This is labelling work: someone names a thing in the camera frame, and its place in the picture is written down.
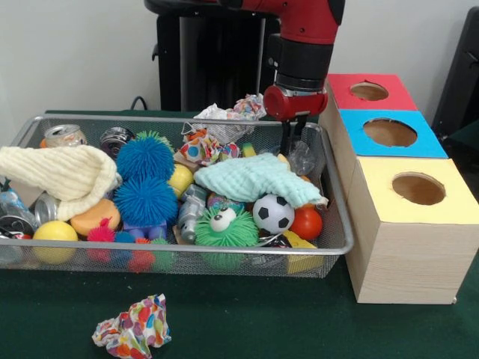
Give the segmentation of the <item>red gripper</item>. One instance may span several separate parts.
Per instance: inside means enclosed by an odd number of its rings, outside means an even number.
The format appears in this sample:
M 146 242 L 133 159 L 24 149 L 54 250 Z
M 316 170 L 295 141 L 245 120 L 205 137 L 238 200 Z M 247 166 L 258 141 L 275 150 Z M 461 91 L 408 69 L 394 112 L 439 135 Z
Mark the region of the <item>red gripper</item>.
M 282 135 L 280 154 L 288 156 L 291 147 L 291 120 L 302 115 L 320 114 L 327 105 L 328 94 L 320 92 L 301 92 L 288 90 L 278 85 L 269 86 L 263 95 L 266 113 L 281 121 Z M 306 118 L 297 118 L 294 129 L 294 148 L 302 139 Z

